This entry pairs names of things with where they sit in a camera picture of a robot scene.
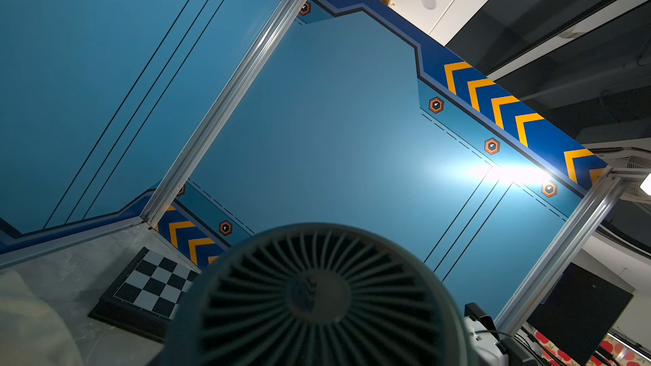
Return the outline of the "dark green hair dryer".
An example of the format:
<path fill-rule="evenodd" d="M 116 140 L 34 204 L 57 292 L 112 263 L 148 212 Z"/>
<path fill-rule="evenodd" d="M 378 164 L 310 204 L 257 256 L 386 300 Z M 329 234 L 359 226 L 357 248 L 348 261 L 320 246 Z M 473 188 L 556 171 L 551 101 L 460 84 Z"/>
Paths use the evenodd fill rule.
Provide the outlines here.
<path fill-rule="evenodd" d="M 286 225 L 193 281 L 162 365 L 475 365 L 464 320 L 414 254 L 374 233 Z"/>

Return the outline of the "beige cloth bag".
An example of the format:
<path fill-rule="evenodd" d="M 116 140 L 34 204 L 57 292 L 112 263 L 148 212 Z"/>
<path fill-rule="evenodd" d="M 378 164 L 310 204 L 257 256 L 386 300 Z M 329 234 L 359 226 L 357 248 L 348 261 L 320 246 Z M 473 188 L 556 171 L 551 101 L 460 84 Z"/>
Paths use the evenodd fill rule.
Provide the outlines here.
<path fill-rule="evenodd" d="M 83 364 L 64 320 L 14 270 L 1 274 L 1 364 Z"/>

